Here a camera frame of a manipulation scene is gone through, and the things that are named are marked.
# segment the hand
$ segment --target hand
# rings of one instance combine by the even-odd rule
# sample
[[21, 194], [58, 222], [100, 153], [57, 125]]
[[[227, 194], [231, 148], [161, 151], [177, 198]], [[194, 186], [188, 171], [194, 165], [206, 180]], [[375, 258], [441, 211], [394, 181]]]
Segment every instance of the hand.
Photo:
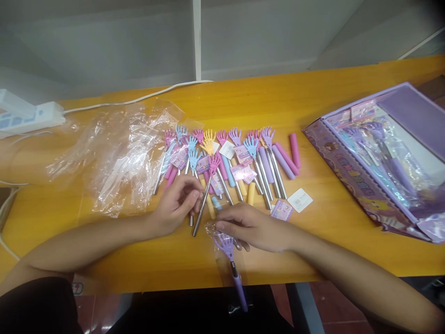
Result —
[[185, 174], [178, 176], [164, 191], [158, 207], [150, 215], [150, 237], [158, 238], [172, 233], [185, 216], [197, 213], [203, 190], [197, 178]]
[[255, 248], [269, 252], [291, 249], [295, 234], [299, 232], [298, 227], [267, 216], [243, 202], [221, 210], [216, 217], [216, 228]]

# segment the clear plastic wrapping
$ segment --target clear plastic wrapping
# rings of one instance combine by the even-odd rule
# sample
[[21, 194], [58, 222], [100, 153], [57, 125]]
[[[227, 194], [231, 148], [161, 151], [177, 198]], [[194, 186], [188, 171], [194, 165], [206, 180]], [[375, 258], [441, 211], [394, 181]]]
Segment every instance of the clear plastic wrapping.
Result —
[[110, 107], [98, 112], [76, 144], [47, 167], [50, 180], [84, 175], [95, 198], [93, 211], [117, 217], [145, 211], [165, 160], [165, 131], [184, 113], [157, 99], [151, 112], [143, 104]]

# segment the purple display box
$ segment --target purple display box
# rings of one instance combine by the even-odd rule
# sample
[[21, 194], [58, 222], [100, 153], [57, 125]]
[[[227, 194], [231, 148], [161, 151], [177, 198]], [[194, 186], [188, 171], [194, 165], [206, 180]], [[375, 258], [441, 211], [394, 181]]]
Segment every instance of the purple display box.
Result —
[[445, 111], [409, 83], [399, 84], [326, 114], [306, 127], [304, 134], [368, 216], [380, 222], [384, 231], [434, 243], [445, 242], [445, 207], [441, 213], [416, 218], [398, 203], [392, 192], [387, 191], [383, 181], [361, 157], [348, 149], [344, 139], [326, 120], [371, 99], [375, 99], [426, 149], [442, 162], [445, 161], [445, 144], [442, 139], [445, 133]]

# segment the floor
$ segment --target floor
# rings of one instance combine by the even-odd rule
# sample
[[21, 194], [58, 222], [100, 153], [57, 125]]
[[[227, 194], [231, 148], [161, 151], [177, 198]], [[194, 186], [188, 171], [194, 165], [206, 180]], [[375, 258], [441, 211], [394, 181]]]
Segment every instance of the floor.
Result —
[[[291, 324], [292, 315], [284, 284], [271, 285], [281, 315]], [[326, 334], [372, 334], [363, 313], [331, 282], [312, 282], [312, 294]], [[123, 295], [76, 296], [78, 321], [85, 334], [105, 334], [120, 314]]]

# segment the yellow table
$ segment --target yellow table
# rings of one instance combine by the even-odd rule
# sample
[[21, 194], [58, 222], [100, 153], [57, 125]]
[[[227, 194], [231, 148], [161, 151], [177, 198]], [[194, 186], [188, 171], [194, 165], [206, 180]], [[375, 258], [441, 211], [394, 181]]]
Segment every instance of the yellow table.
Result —
[[[445, 274], [445, 245], [381, 232], [365, 215], [301, 129], [317, 117], [385, 88], [410, 81], [414, 85], [442, 74], [445, 57], [418, 58], [377, 65], [248, 78], [188, 86], [162, 98], [173, 101], [205, 128], [244, 130], [274, 127], [276, 139], [290, 151], [288, 136], [297, 133], [301, 175], [285, 180], [288, 195], [303, 188], [314, 200], [291, 218], [310, 232], [340, 244], [398, 276]], [[63, 101], [66, 108], [98, 102], [128, 101], [159, 89], [132, 90], [98, 98]], [[154, 99], [144, 101], [147, 108]], [[86, 124], [97, 110], [68, 116], [69, 122]], [[60, 128], [54, 135], [33, 137], [7, 148], [15, 138], [0, 142], [0, 180], [29, 182], [15, 200], [3, 231], [5, 242], [20, 256], [62, 231], [103, 219], [93, 214], [93, 199], [83, 191], [81, 177], [69, 188], [49, 183], [45, 166], [61, 155], [73, 141]], [[235, 202], [236, 193], [231, 188]], [[156, 206], [154, 197], [149, 210]], [[263, 198], [255, 206], [266, 212]], [[124, 247], [88, 268], [86, 288], [113, 292], [210, 288], [222, 285], [213, 254], [212, 240], [201, 229], [192, 238], [188, 224], [173, 235]], [[297, 255], [260, 250], [238, 253], [237, 263], [244, 284], [271, 284], [319, 280], [321, 276]], [[14, 259], [0, 248], [0, 279]]]

